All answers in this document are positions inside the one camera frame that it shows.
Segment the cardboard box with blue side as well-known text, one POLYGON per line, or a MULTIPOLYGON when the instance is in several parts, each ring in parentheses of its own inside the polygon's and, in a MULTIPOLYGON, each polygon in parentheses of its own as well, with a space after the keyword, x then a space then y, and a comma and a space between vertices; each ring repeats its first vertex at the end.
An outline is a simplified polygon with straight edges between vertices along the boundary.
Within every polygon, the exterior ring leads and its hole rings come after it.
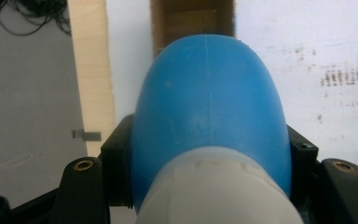
POLYGON ((189 35, 235 35, 235 0, 149 0, 153 56, 189 35))

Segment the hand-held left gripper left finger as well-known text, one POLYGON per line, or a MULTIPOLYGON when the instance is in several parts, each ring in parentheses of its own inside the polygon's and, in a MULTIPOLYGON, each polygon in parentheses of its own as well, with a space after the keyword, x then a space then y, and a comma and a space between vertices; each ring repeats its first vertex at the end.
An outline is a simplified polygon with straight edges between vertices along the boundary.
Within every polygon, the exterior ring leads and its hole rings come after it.
POLYGON ((101 146, 103 180, 110 206, 133 207, 131 194, 131 128, 126 116, 101 146))

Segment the white paper sheet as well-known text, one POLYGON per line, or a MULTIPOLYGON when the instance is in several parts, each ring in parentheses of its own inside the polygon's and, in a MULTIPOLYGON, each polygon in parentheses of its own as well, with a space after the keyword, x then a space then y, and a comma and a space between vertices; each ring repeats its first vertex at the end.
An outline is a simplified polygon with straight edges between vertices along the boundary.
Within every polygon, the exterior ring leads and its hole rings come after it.
POLYGON ((271 73, 319 159, 358 165, 358 0, 234 0, 235 36, 271 73))

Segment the grey tape strip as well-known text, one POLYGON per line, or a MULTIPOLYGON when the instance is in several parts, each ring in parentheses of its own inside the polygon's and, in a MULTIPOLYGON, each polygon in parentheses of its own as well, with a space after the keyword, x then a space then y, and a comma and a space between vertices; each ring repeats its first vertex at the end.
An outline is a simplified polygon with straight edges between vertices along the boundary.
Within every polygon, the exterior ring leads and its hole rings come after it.
POLYGON ((85 132, 84 130, 72 130, 71 135, 73 139, 81 139, 85 142, 99 142, 102 140, 102 135, 99 132, 85 132))

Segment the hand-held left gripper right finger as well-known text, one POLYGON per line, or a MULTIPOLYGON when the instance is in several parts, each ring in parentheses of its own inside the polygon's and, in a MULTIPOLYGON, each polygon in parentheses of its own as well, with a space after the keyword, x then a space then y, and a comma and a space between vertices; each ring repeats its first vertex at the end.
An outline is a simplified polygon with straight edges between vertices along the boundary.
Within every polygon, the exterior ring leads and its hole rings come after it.
POLYGON ((304 203, 310 189, 310 176, 319 148, 302 134, 287 126, 292 157, 292 203, 304 203))

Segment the blue bottle with white cap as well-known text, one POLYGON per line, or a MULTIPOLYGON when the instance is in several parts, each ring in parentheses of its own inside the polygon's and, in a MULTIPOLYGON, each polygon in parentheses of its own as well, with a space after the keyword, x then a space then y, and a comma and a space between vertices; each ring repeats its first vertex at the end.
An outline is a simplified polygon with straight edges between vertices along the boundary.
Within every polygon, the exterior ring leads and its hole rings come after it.
POLYGON ((245 44, 222 35, 163 50, 131 134, 136 224, 303 224, 279 94, 245 44))

